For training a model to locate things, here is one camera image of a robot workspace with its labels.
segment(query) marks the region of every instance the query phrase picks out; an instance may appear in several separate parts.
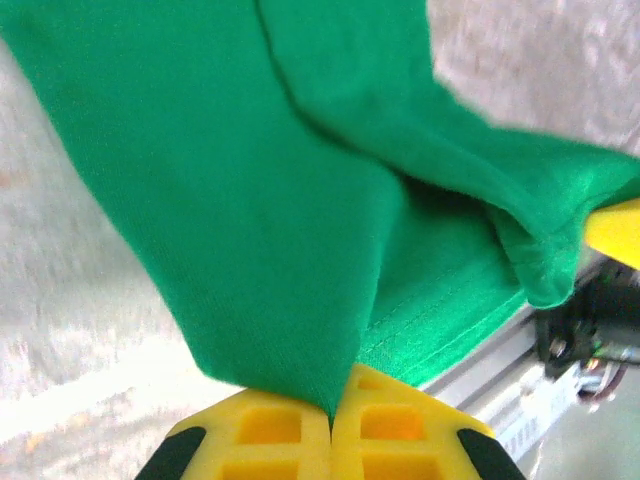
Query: black rubber pad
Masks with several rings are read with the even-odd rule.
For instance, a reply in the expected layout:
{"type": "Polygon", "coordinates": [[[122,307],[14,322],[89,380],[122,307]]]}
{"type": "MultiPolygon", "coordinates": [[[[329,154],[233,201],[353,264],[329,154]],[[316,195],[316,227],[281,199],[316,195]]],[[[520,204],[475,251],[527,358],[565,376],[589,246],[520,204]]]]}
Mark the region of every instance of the black rubber pad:
{"type": "Polygon", "coordinates": [[[482,480],[526,480],[497,440],[470,428],[458,430],[458,438],[482,480]]]}
{"type": "Polygon", "coordinates": [[[206,433],[202,427],[191,427],[166,438],[136,480],[180,480],[206,433]]]}

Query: green cloth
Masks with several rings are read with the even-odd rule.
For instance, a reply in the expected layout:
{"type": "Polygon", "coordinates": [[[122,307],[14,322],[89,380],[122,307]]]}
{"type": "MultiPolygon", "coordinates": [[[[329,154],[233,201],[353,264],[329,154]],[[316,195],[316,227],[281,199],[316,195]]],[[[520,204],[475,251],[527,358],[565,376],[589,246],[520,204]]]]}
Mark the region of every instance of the green cloth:
{"type": "Polygon", "coordinates": [[[640,194],[631,157],[458,105],[425,0],[0,0],[0,27],[199,367],[330,413],[356,359],[419,384],[562,302],[587,214],[640,194]]]}

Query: wire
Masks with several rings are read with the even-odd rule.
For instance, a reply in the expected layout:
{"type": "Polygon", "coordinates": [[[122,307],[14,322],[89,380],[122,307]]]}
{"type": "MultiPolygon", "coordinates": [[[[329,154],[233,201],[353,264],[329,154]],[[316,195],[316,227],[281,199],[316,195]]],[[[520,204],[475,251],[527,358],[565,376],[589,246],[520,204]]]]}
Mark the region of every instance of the wire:
{"type": "Polygon", "coordinates": [[[607,385],[609,385],[609,382],[611,381],[611,372],[613,371],[613,364],[612,363],[607,363],[606,366],[604,367],[604,375],[602,376],[602,383],[600,384],[600,387],[598,388],[598,390],[596,390],[596,395],[599,393],[602,393],[602,390],[604,390],[607,385]]]}
{"type": "Polygon", "coordinates": [[[625,373],[627,372],[627,367],[625,365],[620,365],[616,373],[611,378],[611,381],[606,384],[604,388],[596,392],[588,392],[586,390],[581,390],[578,392],[578,397],[585,403],[594,403],[601,402],[602,400],[606,400],[620,385],[622,379],[624,378],[625,373]]]}

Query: yellow bracket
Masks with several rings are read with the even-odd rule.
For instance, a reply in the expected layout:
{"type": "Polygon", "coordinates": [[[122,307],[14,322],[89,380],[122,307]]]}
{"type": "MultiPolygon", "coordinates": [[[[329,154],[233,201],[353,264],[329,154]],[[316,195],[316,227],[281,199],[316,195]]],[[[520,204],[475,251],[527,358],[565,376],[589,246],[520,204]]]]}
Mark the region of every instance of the yellow bracket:
{"type": "Polygon", "coordinates": [[[640,198],[591,214],[585,241],[591,248],[640,269],[640,198]]]}
{"type": "Polygon", "coordinates": [[[524,477],[487,426],[372,368],[356,365],[332,432],[326,414],[316,407],[245,390],[178,423],[137,478],[524,477]]]}

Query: gray background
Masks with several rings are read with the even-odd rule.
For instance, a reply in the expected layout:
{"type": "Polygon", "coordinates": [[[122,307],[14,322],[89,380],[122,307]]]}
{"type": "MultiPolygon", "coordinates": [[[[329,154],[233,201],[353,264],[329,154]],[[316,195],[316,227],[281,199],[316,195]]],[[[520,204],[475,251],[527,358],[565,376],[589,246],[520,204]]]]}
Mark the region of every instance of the gray background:
{"type": "MultiPolygon", "coordinates": [[[[637,0],[429,6],[437,75],[464,102],[499,124],[640,155],[637,0]]],[[[0,46],[0,480],[132,478],[175,421],[233,391],[197,372],[0,46]]],[[[627,413],[602,420],[620,448],[640,406],[626,395],[627,413]]],[[[550,438],[565,438],[558,428],[550,438]]],[[[591,450],[575,455],[598,471],[591,450]]],[[[539,478],[561,477],[554,468],[539,478]]],[[[620,475],[604,477],[632,478],[620,475]]]]}

